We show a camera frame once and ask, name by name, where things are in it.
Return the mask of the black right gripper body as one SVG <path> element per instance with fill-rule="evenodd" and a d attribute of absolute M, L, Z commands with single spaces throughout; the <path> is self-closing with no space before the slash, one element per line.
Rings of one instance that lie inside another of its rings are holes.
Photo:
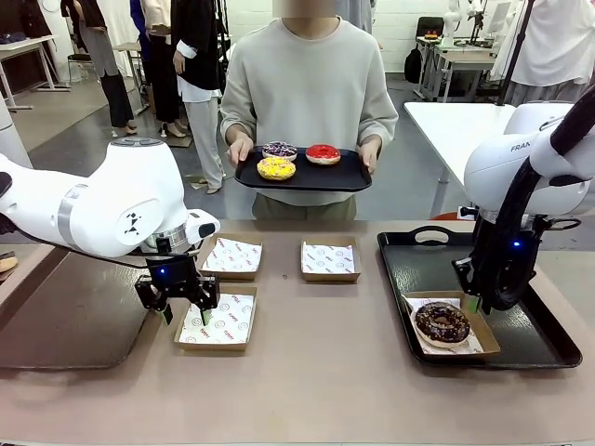
<path fill-rule="evenodd" d="M 535 263 L 540 245 L 540 218 L 523 217 L 506 224 L 508 251 L 504 260 L 501 281 L 522 283 L 536 275 Z"/>

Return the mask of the person's left hand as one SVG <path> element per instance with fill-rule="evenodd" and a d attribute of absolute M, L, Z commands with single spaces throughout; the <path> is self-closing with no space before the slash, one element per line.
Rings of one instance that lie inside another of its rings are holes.
<path fill-rule="evenodd" d="M 370 174 L 372 174 L 377 168 L 378 150 L 379 150 L 379 145 L 375 139 L 365 142 L 359 148 L 359 155 L 362 160 L 362 163 L 367 168 L 367 170 Z"/>

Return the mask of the person's right hand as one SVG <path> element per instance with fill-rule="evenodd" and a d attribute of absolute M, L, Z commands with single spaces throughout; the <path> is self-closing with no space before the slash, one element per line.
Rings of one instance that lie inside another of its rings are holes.
<path fill-rule="evenodd" d="M 229 147 L 231 163 L 237 166 L 246 160 L 247 155 L 253 150 L 254 143 L 251 138 L 237 138 Z"/>

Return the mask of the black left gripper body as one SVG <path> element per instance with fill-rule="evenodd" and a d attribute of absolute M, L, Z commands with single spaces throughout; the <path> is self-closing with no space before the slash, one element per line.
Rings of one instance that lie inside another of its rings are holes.
<path fill-rule="evenodd" d="M 144 300 L 160 300 L 166 297 L 199 299 L 199 275 L 192 257 L 149 257 L 146 264 L 150 281 L 143 283 Z"/>

